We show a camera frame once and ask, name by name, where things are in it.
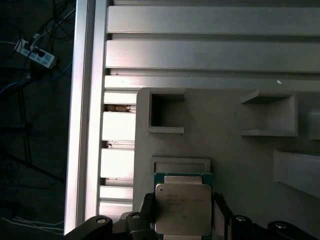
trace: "power outlet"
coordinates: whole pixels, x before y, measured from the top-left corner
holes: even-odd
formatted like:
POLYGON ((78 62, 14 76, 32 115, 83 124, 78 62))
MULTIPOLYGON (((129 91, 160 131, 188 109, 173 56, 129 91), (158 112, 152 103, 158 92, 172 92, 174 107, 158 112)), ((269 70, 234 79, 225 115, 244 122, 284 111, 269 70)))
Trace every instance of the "power outlet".
POLYGON ((31 60, 37 62, 38 64, 41 64, 42 66, 45 66, 48 69, 52 69, 54 67, 57 61, 57 58, 54 55, 36 46, 31 46, 30 50, 25 49, 26 44, 28 44, 28 42, 24 39, 22 39, 21 41, 18 41, 17 44, 15 45, 16 51, 26 57, 29 56, 31 60))

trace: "white cable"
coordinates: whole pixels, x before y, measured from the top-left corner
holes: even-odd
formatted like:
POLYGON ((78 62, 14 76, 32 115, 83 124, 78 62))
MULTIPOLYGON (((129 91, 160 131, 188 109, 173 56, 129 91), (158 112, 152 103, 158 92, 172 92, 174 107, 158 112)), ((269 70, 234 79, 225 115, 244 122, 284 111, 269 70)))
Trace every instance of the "white cable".
POLYGON ((29 228, 33 228, 33 229, 40 229, 40 230, 43 230, 43 231, 46 231, 46 232, 50 232, 50 233, 53 233, 53 234, 56 234, 56 235, 63 235, 63 233, 57 233, 57 232, 54 232, 54 231, 43 229, 43 227, 39 227, 39 226, 36 226, 36 225, 27 225, 27 224, 17 223, 17 222, 10 221, 10 220, 8 220, 8 219, 6 219, 4 217, 2 219, 5 220, 8 223, 11 223, 11 224, 14 224, 14 225, 29 227, 29 228))
POLYGON ((23 219, 22 217, 19 217, 19 216, 16 216, 17 219, 20 219, 20 221, 24 221, 24 222, 27 222, 27 223, 34 223, 34 224, 43 224, 43 225, 49 225, 49 226, 57 226, 59 224, 63 224, 64 221, 60 221, 60 222, 57 222, 57 223, 47 223, 47 222, 42 222, 42 221, 30 221, 30 220, 26 220, 26 219, 23 219))
POLYGON ((58 230, 58 231, 63 231, 62 228, 57 228, 57 227, 49 227, 49 226, 37 226, 35 225, 34 223, 32 222, 29 222, 29 221, 24 221, 24 220, 19 220, 19 219, 15 219, 13 218, 13 220, 17 221, 17 222, 21 222, 21 223, 24 223, 24 224, 31 224, 39 229, 51 229, 51 230, 58 230))
MULTIPOLYGON (((72 11, 69 12, 67 15, 65 15, 65 17, 64 17, 63 19, 68 18, 75 10, 76 10, 75 8, 72 9, 72 11)), ((58 22, 57 26, 60 25, 63 21, 64 21, 64 20, 61 20, 60 22, 58 22)), ((46 31, 46 32, 42 33, 41 35, 37 36, 36 39, 33 41, 32 45, 35 45, 36 42, 37 42, 40 38, 42 38, 42 37, 45 36, 46 34, 50 33, 50 32, 54 29, 54 27, 55 27, 55 24, 53 24, 52 28, 51 28, 49 31, 46 31)))
POLYGON ((0 41, 0 44, 12 44, 12 45, 16 45, 16 42, 12 42, 12 41, 0 41))

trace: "cpu processor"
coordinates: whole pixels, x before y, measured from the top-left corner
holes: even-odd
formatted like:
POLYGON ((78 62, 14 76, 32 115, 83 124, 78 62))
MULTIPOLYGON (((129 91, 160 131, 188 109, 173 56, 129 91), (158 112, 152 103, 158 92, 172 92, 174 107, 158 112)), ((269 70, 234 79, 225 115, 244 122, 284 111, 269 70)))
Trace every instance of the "cpu processor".
POLYGON ((210 236, 212 175, 156 175, 156 233, 164 236, 210 236))

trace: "screw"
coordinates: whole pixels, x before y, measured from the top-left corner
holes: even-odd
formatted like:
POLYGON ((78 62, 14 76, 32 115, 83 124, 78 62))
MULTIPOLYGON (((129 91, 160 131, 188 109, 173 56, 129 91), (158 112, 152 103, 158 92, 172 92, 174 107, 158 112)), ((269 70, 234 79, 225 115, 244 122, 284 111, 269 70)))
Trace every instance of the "screw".
POLYGON ((235 219, 237 219, 239 222, 244 222, 246 220, 244 216, 237 216, 235 219))
POLYGON ((287 228, 287 226, 286 226, 285 224, 281 223, 281 222, 277 222, 277 223, 275 224, 275 226, 276 226, 278 229, 286 229, 286 228, 287 228))
POLYGON ((103 218, 100 218, 100 219, 98 219, 96 222, 97 222, 98 224, 103 224, 103 223, 106 222, 106 220, 103 219, 103 218))

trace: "dark background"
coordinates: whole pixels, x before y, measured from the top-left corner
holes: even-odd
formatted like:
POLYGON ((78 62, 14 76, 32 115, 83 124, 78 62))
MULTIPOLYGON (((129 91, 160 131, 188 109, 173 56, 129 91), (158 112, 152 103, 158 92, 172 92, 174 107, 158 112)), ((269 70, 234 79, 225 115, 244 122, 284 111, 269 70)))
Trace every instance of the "dark background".
MULTIPOLYGON (((68 9, 62 14, 67 15, 74 6, 69 1, 68 9)), ((52 0, 0 0, 0 19, 15 24, 30 40, 38 29, 53 15, 52 0)), ((53 54, 59 58, 58 67, 63 70, 72 60, 73 54, 73 14, 63 27, 71 33, 71 37, 54 41, 53 54)), ((57 30, 57 35, 65 36, 57 30)), ((18 42, 18 31, 11 25, 0 22, 0 41, 18 42)), ((36 45, 52 53, 49 35, 36 45)), ((63 178, 58 182, 46 175, 38 173, 21 164, 16 164, 3 154, 0 155, 0 201, 19 203, 16 216, 30 221, 58 223, 64 220, 65 211, 65 179, 68 150, 69 108, 71 88, 71 67, 64 75, 55 80, 59 71, 42 72, 43 68, 30 60, 23 69, 26 57, 20 53, 12 56, 14 45, 0 43, 0 91, 9 83, 26 79, 29 68, 42 74, 40 81, 33 82, 23 89, 27 122, 32 126, 30 150, 32 163, 56 176, 63 178)), ((0 94, 0 127, 13 126, 21 123, 18 94, 10 97, 0 94)), ((24 142, 21 135, 0 133, 0 153, 8 152, 25 160, 24 142)), ((5 217, 14 221, 12 212, 3 204, 0 208, 1 239, 61 239, 61 235, 37 228, 7 223, 5 217)), ((64 224, 46 226, 63 229, 64 224)))

